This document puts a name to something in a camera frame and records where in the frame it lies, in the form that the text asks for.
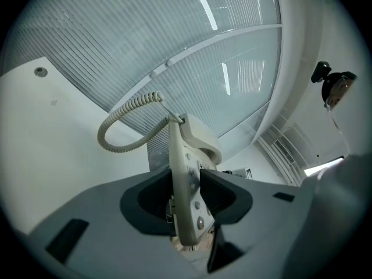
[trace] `white coiled cable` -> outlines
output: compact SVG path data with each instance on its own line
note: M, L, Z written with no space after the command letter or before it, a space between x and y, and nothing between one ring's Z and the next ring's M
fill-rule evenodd
M146 144L149 140L151 140L156 134L159 133L164 127L167 126L169 122L169 117L165 117L161 120L158 125L156 125L149 133L147 133L144 137L139 139L137 142L133 142L132 144L126 146L114 146L108 143L105 140L105 135L107 130L110 128L112 124L114 124L118 119L123 117L125 114L129 113L131 110L139 108L142 105L149 104L151 102L160 102L160 104L177 120L178 123L182 124L183 121L180 117L178 117L175 113L170 111L165 105L162 103L164 101L164 96L159 91L152 91L146 94L143 94L137 98L129 100L121 107L116 109L110 116L108 116L105 121L102 122L101 126L99 126L98 133L97 133L97 140L101 147L105 150L114 152L114 153L124 153L129 152L134 149L139 148L140 146Z

